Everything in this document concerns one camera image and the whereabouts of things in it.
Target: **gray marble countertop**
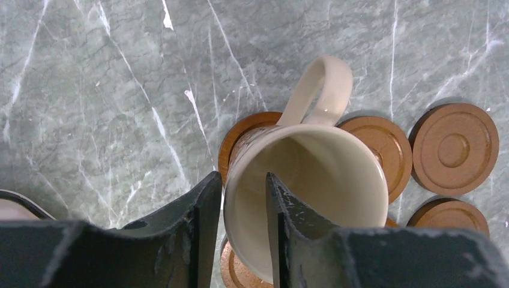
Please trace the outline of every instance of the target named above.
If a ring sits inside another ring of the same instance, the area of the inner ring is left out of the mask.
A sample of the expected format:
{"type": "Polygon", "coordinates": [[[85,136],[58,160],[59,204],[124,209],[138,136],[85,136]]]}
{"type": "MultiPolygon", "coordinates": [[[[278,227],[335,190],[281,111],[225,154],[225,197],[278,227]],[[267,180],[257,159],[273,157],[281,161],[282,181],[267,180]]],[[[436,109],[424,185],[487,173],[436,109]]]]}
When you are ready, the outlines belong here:
{"type": "MultiPolygon", "coordinates": [[[[120,227],[185,193],[237,120],[282,111],[329,54],[354,71],[349,113],[409,132],[436,103],[488,112],[498,162],[461,199],[509,257],[507,0],[6,0],[0,15],[0,188],[57,218],[120,227]]],[[[411,179],[390,216],[432,196],[411,179]]]]}

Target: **mug handle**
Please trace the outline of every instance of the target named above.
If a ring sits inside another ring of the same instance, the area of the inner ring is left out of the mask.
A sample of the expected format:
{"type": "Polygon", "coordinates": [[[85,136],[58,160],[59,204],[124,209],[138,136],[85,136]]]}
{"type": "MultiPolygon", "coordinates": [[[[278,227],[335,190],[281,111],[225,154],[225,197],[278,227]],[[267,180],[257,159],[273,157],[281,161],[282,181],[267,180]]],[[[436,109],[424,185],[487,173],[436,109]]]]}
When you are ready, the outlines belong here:
{"type": "Polygon", "coordinates": [[[346,109],[354,76],[345,61],[332,57],[316,58],[300,78],[277,125],[335,125],[346,109]],[[307,109],[323,84],[322,93],[311,113],[307,109]]]}

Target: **white mug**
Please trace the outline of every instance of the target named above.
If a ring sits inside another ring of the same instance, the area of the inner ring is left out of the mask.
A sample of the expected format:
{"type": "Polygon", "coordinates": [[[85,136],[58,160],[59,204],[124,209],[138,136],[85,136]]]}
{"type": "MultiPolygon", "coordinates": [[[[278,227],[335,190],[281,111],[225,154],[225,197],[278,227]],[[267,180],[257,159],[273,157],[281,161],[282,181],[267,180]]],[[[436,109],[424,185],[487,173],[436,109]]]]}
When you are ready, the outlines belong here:
{"type": "Polygon", "coordinates": [[[385,176],[371,150],[334,125],[352,92],[348,65],[318,57],[297,83],[275,126],[251,130],[230,156],[224,225],[240,261],[272,283],[265,177],[273,172],[291,192],[343,227],[383,227],[387,219],[385,176]],[[304,115],[319,88],[315,107],[304,115]]]}

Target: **cream ceramic mug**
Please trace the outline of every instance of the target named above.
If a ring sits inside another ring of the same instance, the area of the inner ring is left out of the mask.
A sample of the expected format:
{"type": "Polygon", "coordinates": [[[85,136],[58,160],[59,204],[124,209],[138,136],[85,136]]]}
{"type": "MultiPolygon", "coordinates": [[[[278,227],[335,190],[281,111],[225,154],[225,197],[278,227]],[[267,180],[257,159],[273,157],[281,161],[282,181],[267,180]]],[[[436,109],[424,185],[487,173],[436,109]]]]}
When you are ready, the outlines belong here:
{"type": "Polygon", "coordinates": [[[297,197],[343,227],[383,227],[388,191],[371,150],[334,125],[352,92],[348,65],[317,58],[297,83],[276,126],[256,128],[235,144],[224,195],[224,225],[240,261],[273,282],[265,177],[273,172],[297,197]],[[306,111],[323,84],[311,113],[306,111]]]}

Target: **round wooden coaster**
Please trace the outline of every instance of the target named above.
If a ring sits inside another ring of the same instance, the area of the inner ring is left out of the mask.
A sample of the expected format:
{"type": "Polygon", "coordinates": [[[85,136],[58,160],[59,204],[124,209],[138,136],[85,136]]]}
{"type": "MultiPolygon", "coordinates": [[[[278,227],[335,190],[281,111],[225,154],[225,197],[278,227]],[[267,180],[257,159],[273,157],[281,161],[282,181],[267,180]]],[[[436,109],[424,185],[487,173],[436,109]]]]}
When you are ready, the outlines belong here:
{"type": "Polygon", "coordinates": [[[427,112],[412,130],[414,170],[426,189],[458,196],[481,185],[495,166],[495,123],[471,104],[445,104],[427,112]]]}
{"type": "Polygon", "coordinates": [[[221,277],[226,288],[273,288],[274,285],[261,280],[247,269],[226,242],[221,253],[221,277]]]}
{"type": "Polygon", "coordinates": [[[410,218],[407,226],[473,229],[490,236],[488,222],[476,207],[444,198],[425,204],[410,218]]]}
{"type": "Polygon", "coordinates": [[[385,222],[385,227],[399,227],[399,225],[394,222],[391,218],[387,218],[387,221],[385,222]]]}
{"type": "Polygon", "coordinates": [[[338,125],[368,146],[384,170],[389,203],[400,196],[412,173],[412,149],[405,133],[391,121],[360,116],[338,125]]]}
{"type": "Polygon", "coordinates": [[[232,155],[233,147],[242,135],[246,132],[265,126],[273,126],[281,117],[281,112],[261,112],[248,116],[233,126],[228,131],[226,137],[219,149],[219,172],[223,178],[223,185],[226,183],[226,175],[228,174],[228,167],[230,165],[230,156],[232,155]]]}

